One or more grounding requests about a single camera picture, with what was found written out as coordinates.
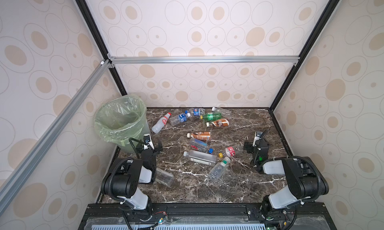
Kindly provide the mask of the white red-capped milk bottle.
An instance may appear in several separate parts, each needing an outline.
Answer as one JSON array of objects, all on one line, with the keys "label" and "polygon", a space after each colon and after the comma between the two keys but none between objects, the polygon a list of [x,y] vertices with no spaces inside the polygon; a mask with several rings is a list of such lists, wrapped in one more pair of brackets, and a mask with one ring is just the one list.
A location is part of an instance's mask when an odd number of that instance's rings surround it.
[{"label": "white red-capped milk bottle", "polygon": [[170,117],[171,113],[167,113],[163,117],[161,117],[152,127],[153,133],[158,134],[162,130],[162,128],[167,124]]}]

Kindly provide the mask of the clear bottle red label yellow cap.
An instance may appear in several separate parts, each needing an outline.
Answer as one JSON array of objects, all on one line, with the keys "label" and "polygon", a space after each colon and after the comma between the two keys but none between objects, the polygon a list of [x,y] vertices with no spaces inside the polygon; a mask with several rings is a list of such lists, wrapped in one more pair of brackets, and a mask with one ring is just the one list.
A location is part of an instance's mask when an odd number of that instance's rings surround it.
[{"label": "clear bottle red label yellow cap", "polygon": [[224,158],[224,157],[233,157],[236,154],[236,148],[234,147],[227,147],[224,150],[224,153],[218,153],[219,158]]}]

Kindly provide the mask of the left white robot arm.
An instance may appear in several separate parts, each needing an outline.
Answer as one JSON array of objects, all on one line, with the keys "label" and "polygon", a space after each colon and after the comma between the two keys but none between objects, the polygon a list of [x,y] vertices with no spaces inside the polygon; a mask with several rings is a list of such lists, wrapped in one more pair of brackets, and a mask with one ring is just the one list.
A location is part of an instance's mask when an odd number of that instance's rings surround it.
[{"label": "left white robot arm", "polygon": [[155,146],[150,135],[137,140],[128,138],[136,158],[119,158],[110,167],[101,184],[101,193],[142,218],[153,214],[151,198],[139,189],[139,184],[153,184],[156,180],[157,155],[163,151],[162,142]]}]

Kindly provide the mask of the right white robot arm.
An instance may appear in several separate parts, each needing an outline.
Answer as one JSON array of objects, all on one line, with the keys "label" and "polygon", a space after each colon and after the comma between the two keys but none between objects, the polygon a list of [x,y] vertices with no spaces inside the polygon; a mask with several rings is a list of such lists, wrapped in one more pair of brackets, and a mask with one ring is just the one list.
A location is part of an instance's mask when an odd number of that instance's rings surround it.
[{"label": "right white robot arm", "polygon": [[264,139],[244,142],[244,150],[252,154],[251,166],[256,172],[282,175],[287,181],[285,187],[263,198],[259,212],[264,218],[270,217],[272,212],[314,202],[328,194],[329,185],[311,158],[287,156],[269,159],[269,143]]}]

